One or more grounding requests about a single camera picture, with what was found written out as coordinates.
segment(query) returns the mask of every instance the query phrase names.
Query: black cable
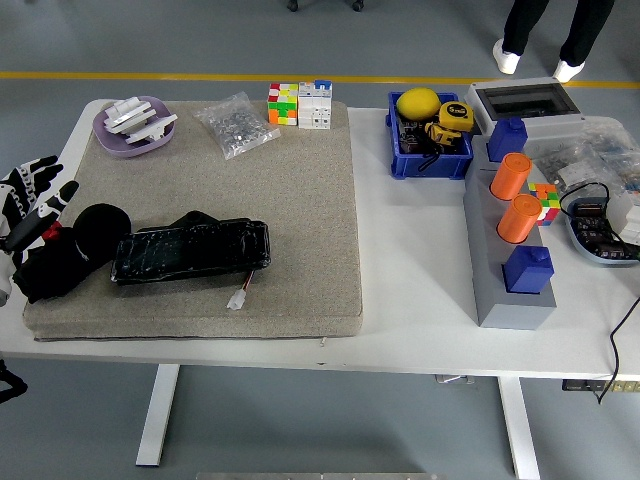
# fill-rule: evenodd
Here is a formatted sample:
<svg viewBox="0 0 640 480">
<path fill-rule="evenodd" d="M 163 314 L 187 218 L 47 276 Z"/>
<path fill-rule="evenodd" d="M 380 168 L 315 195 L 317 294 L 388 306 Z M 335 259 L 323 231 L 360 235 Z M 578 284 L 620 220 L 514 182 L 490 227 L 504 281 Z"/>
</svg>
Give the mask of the black cable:
<svg viewBox="0 0 640 480">
<path fill-rule="evenodd" d="M 610 193 L 609 193 L 609 187 L 607 187 L 607 185 L 605 185 L 602 182 L 589 182 L 589 183 L 585 183 L 584 185 L 581 185 L 579 187 L 576 187 L 570 191 L 568 191 L 567 193 L 565 193 L 564 195 L 562 195 L 562 197 L 560 197 L 559 203 L 560 203 L 560 210 L 567 215 L 571 220 L 576 220 L 576 217 L 572 214 L 570 214 L 569 212 L 567 212 L 563 207 L 562 207 L 562 201 L 567 198 L 569 195 L 571 195 L 572 193 L 575 193 L 589 185 L 600 185 L 602 187 L 604 187 L 605 191 L 606 191 L 606 198 L 604 201 L 604 204 L 602 205 L 602 216 L 604 218 L 606 218 L 606 214 L 607 214 L 607 205 L 609 204 L 609 200 L 611 199 Z M 626 244 L 626 242 L 624 240 L 622 240 L 622 238 L 620 238 L 620 235 L 618 235 L 617 232 L 615 232 L 612 228 L 607 228 L 604 229 L 607 233 L 613 235 L 622 245 L 623 250 L 627 253 L 627 255 L 629 254 L 629 246 Z M 604 398 L 604 396 L 606 395 L 606 393 L 609 391 L 609 389 L 611 388 L 611 385 L 613 384 L 613 382 L 615 381 L 616 377 L 618 376 L 618 371 L 620 369 L 620 356 L 618 355 L 618 347 L 616 346 L 616 342 L 615 339 L 613 338 L 615 336 L 615 334 L 618 332 L 618 330 L 620 330 L 620 328 L 622 327 L 622 325 L 624 325 L 624 323 L 627 321 L 627 319 L 629 318 L 629 316 L 631 315 L 631 313 L 633 313 L 633 311 L 635 310 L 636 306 L 638 305 L 638 303 L 640 303 L 640 297 L 638 297 L 636 299 L 635 302 L 633 302 L 633 305 L 631 305 L 631 308 L 629 309 L 629 311 L 627 312 L 627 314 L 624 316 L 624 318 L 620 321 L 620 323 L 618 323 L 618 325 L 616 326 L 616 328 L 613 329 L 613 331 L 611 332 L 611 334 L 609 334 L 609 341 L 611 342 L 611 346 L 613 347 L 613 354 L 615 357 L 615 366 L 613 369 L 613 375 L 611 376 L 611 380 L 606 383 L 604 390 L 602 391 L 602 393 L 600 395 L 596 395 L 596 398 L 598 399 L 598 405 L 600 405 L 602 403 L 602 399 Z"/>
<path fill-rule="evenodd" d="M 418 135 L 418 140 L 422 144 L 423 147 L 431 148 L 431 152 L 426 152 L 422 155 L 422 158 L 425 159 L 423 163 L 418 166 L 418 172 L 422 173 L 431 165 L 436 163 L 440 158 L 440 154 L 442 153 L 442 147 L 431 138 L 431 128 L 433 127 L 433 123 L 429 124 L 427 130 L 423 133 L 420 132 Z"/>
<path fill-rule="evenodd" d="M 611 387 L 611 385 L 613 384 L 613 382 L 615 381 L 616 377 L 618 376 L 618 370 L 620 369 L 620 357 L 618 356 L 618 347 L 616 346 L 616 342 L 613 339 L 613 336 L 616 334 L 616 332 L 618 330 L 620 330 L 620 327 L 622 327 L 622 325 L 624 325 L 624 322 L 627 321 L 627 318 L 629 318 L 629 316 L 631 315 L 631 313 L 633 312 L 633 310 L 636 308 L 636 306 L 638 305 L 638 303 L 640 303 L 640 297 L 638 297 L 636 299 L 635 302 L 633 302 L 633 305 L 631 305 L 631 308 L 629 309 L 629 311 L 627 312 L 627 314 L 624 316 L 624 318 L 620 321 L 620 323 L 618 324 L 618 326 L 616 328 L 613 329 L 613 331 L 611 332 L 611 335 L 609 335 L 609 340 L 611 340 L 611 346 L 613 347 L 613 354 L 615 356 L 616 359 L 616 363 L 615 363 L 615 368 L 613 369 L 613 375 L 611 376 L 611 380 L 609 381 L 609 383 L 606 384 L 606 386 L 604 387 L 603 392 L 598 395 L 598 405 L 600 405 L 602 403 L 602 399 L 604 398 L 604 396 L 606 395 L 606 393 L 609 391 L 609 388 Z"/>
</svg>

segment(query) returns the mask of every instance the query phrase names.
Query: wire connector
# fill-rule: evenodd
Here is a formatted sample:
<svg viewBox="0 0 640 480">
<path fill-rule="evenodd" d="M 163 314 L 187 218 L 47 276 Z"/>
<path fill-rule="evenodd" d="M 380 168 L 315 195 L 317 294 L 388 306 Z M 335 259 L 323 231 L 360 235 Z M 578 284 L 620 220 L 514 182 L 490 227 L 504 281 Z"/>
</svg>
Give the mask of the wire connector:
<svg viewBox="0 0 640 480">
<path fill-rule="evenodd" d="M 241 288 L 240 290 L 236 290 L 233 294 L 229 303 L 227 303 L 227 308 L 231 310 L 240 310 L 242 305 L 244 305 L 244 299 L 247 296 L 247 291 Z"/>
</svg>

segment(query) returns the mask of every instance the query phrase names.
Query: table leg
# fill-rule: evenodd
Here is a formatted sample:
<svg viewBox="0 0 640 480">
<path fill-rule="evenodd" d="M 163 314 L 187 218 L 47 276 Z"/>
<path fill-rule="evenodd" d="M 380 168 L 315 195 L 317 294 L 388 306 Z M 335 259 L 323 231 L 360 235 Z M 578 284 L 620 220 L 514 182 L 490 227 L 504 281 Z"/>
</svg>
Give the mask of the table leg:
<svg viewBox="0 0 640 480">
<path fill-rule="evenodd" d="M 173 392 L 178 381 L 180 365 L 160 364 L 153 385 L 147 419 L 144 423 L 140 448 L 138 449 L 137 466 L 160 465 L 164 434 L 167 431 Z"/>
<path fill-rule="evenodd" d="M 520 379 L 498 377 L 498 385 L 516 477 L 521 480 L 540 480 Z"/>
</svg>

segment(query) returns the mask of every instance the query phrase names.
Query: gray floor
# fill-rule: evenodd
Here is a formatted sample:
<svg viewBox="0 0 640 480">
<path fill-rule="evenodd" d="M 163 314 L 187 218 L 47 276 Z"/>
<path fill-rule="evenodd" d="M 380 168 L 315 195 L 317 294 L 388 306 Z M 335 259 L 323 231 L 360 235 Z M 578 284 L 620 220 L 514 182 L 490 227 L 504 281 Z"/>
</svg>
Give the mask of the gray floor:
<svg viewBox="0 0 640 480">
<path fill-rule="evenodd" d="M 0 172 L 60 153 L 96 98 L 217 100 L 244 90 L 259 99 L 267 90 L 267 82 L 30 80 L 7 72 L 417 76 L 459 95 L 473 80 L 500 78 L 490 49 L 509 0 L 365 3 L 355 13 L 343 0 L 300 0 L 292 14 L 285 0 L 3 2 Z M 551 2 L 515 78 L 553 71 L 574 5 Z M 583 113 L 617 118 L 640 140 L 638 24 L 637 2 L 618 0 L 576 77 L 596 83 L 567 90 Z M 384 107 L 387 92 L 409 86 L 336 82 L 334 96 Z M 154 366 L 7 361 L 30 389 L 0 406 L 3 480 L 188 479 L 200 471 L 514 478 L 490 378 L 443 387 L 428 376 L 183 367 L 162 466 L 149 469 L 134 463 Z M 563 393 L 557 380 L 525 380 L 523 390 L 543 479 L 637 478 L 640 396 L 612 394 L 598 406 L 590 394 Z"/>
</svg>

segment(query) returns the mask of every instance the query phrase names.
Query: yellow floor line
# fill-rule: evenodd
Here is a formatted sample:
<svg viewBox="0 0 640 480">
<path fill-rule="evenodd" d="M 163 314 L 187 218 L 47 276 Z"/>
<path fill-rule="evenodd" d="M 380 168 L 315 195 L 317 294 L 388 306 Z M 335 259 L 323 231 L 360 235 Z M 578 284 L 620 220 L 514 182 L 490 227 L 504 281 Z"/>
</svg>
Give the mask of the yellow floor line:
<svg viewBox="0 0 640 480">
<path fill-rule="evenodd" d="M 199 82 L 301 82 L 326 78 L 335 83 L 469 85 L 498 78 L 401 77 L 368 75 L 293 75 L 143 72 L 0 72 L 0 80 L 152 80 Z M 577 80 L 566 84 L 579 88 L 640 89 L 640 82 Z"/>
</svg>

